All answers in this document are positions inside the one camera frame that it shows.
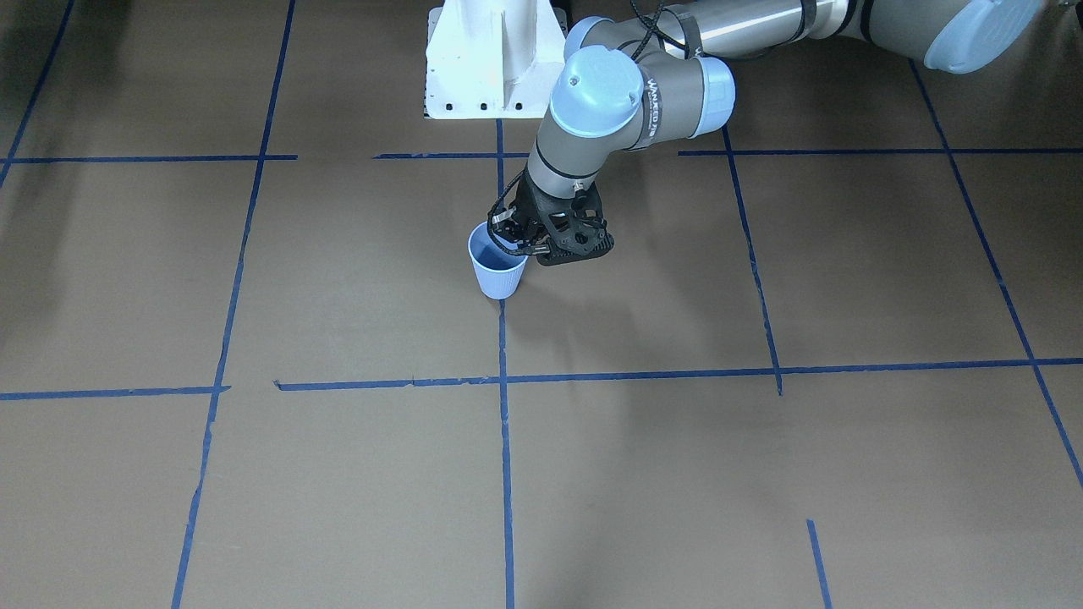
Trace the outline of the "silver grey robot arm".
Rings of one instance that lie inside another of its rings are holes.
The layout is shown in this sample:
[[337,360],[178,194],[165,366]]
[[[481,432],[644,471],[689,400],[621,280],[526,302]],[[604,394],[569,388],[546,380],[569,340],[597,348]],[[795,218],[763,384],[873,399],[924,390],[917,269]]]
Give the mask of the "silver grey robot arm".
[[615,151],[719,130],[736,103],[728,63],[836,36],[969,74],[999,59],[1041,1],[695,1],[569,31],[525,169],[495,200],[487,242],[542,265],[602,257],[614,246],[596,176]]

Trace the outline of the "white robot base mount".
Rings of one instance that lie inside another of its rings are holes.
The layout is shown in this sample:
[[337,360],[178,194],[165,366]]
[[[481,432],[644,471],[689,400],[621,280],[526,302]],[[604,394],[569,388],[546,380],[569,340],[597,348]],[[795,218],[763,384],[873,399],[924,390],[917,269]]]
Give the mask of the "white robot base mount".
[[569,1],[445,1],[431,8],[426,117],[542,119],[564,66],[569,5]]

